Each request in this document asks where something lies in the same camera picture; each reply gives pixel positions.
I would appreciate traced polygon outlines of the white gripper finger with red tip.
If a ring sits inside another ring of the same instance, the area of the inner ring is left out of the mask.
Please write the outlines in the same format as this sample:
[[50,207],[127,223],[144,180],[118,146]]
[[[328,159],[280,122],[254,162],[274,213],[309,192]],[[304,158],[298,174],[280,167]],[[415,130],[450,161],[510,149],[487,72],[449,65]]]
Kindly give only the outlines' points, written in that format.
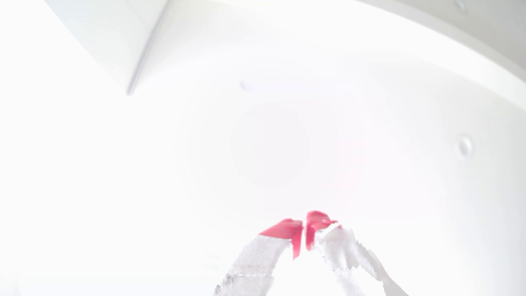
[[317,253],[344,295],[407,295],[371,249],[321,211],[306,215],[306,248]]
[[214,295],[268,295],[284,254],[299,257],[303,232],[302,220],[287,218],[258,233],[237,255]]

